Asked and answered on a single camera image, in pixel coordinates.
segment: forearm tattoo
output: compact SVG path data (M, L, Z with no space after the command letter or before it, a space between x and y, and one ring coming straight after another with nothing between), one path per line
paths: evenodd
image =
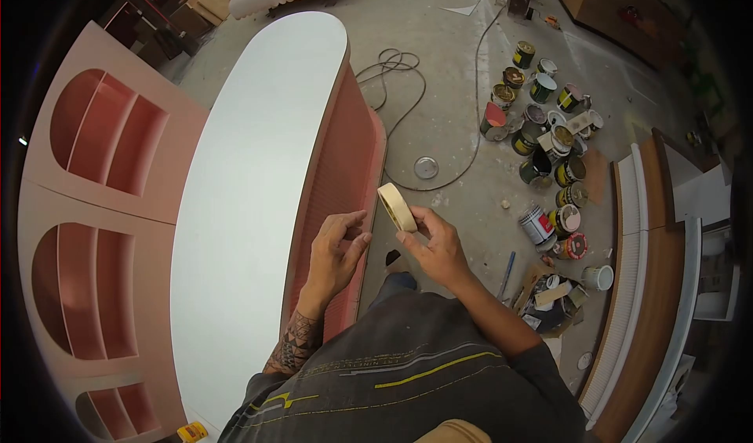
M324 319L314 320L293 312L285 333L264 365L262 373L296 374L322 345Z

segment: masking tape roll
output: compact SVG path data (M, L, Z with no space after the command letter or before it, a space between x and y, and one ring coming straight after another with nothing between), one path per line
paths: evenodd
M400 231L416 232L419 230L416 225L416 220L413 218L413 214L410 212L408 205L405 203L403 196L400 194L395 185L386 183L379 187L376 191L379 193L379 198L384 204L384 208L387 210L389 217L392 218L392 222Z

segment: tattooed arm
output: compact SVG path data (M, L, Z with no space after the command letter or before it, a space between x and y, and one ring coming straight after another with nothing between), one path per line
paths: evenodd
M311 244L309 278L262 373L296 374L322 345L325 309L355 272L371 233L360 229L366 211L328 216ZM343 241L353 241L347 250Z

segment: hand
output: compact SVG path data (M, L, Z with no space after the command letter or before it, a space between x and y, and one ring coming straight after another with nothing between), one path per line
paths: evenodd
M360 227L365 217L366 211L327 216L311 243L309 278L301 290L302 298L326 307L338 292L348 286L358 260L371 242L371 232L363 232ZM353 241L347 251L340 248L343 240Z
M474 278L455 226L429 208L411 206L410 212L416 219L419 232L428 239L428 245L424 246L406 231L399 231L396 237L416 257L428 277L450 291Z

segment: right hand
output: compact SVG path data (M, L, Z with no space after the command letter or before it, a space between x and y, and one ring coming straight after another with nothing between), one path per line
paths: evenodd
M419 232L428 239L428 245L423 245L406 231L398 231L395 237L416 257L428 277L451 292L454 287L473 278L455 226L430 208L411 206L410 212L416 219Z

